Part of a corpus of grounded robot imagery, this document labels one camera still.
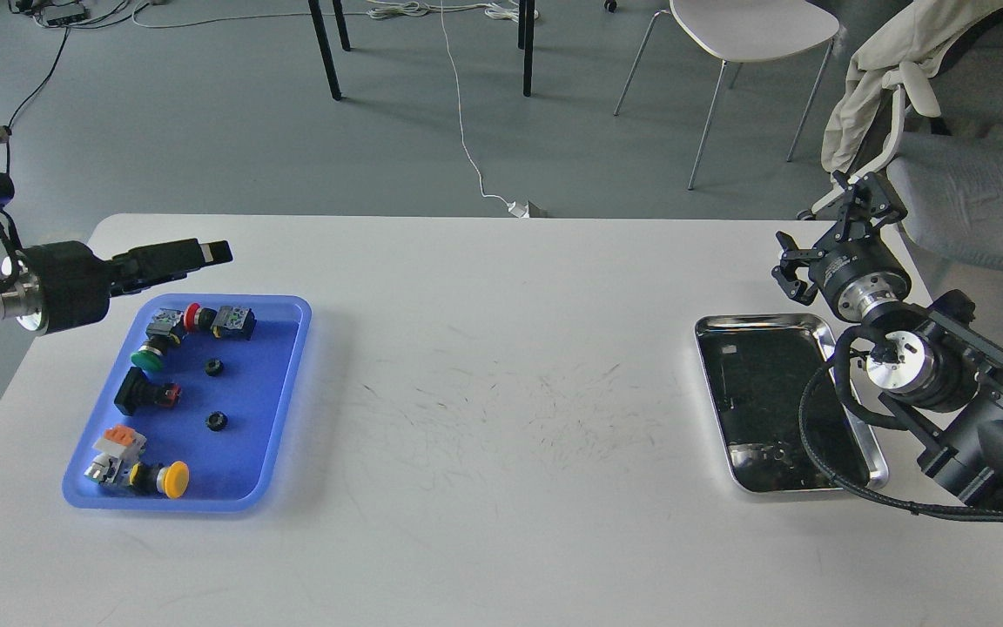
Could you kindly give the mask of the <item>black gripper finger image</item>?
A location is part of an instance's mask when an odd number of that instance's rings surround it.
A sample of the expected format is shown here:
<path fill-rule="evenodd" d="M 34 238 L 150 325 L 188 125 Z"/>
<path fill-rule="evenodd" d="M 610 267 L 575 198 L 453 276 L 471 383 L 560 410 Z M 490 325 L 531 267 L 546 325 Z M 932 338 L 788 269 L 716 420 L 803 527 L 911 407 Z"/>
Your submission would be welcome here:
<path fill-rule="evenodd" d="M 908 211 L 895 187 L 884 173 L 869 173 L 849 183 L 840 196 L 828 203 L 828 217 L 835 223 L 828 231 L 828 249 L 878 237 L 885 226 L 896 225 Z"/>
<path fill-rule="evenodd" d="M 810 306 L 816 300 L 819 288 L 813 281 L 809 283 L 798 278 L 798 270 L 800 267 L 811 269 L 825 256 L 824 251 L 816 247 L 800 249 L 795 239 L 785 232 L 776 231 L 776 239 L 781 251 L 777 264 L 771 270 L 772 277 L 784 291 L 785 297 L 800 305 Z"/>
<path fill-rule="evenodd" d="M 198 239 L 133 247 L 111 259 L 111 296 L 131 296 L 162 283 L 180 280 L 208 266 L 233 261 L 225 239 L 202 243 Z"/>

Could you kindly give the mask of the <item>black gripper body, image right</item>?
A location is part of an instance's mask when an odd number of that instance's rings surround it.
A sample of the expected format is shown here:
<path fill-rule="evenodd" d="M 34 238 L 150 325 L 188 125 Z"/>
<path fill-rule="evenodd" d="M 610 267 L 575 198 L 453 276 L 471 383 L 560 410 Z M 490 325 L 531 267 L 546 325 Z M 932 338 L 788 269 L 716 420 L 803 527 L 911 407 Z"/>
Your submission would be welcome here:
<path fill-rule="evenodd" d="M 809 278 L 837 317 L 875 324 L 896 313 L 912 289 L 908 273 L 880 239 L 840 243 L 809 266 Z"/>

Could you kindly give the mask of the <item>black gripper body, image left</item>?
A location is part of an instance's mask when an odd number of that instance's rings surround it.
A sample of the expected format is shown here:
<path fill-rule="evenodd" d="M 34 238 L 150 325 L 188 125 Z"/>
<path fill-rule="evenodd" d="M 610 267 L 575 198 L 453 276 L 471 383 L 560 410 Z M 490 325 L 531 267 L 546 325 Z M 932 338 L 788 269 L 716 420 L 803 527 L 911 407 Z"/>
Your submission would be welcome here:
<path fill-rule="evenodd" d="M 35 289 L 36 305 L 17 322 L 29 332 L 53 334 L 96 324 L 107 316 L 109 301 L 132 293 L 142 263 L 129 253 L 101 260 L 78 241 L 25 247 L 19 260 Z"/>

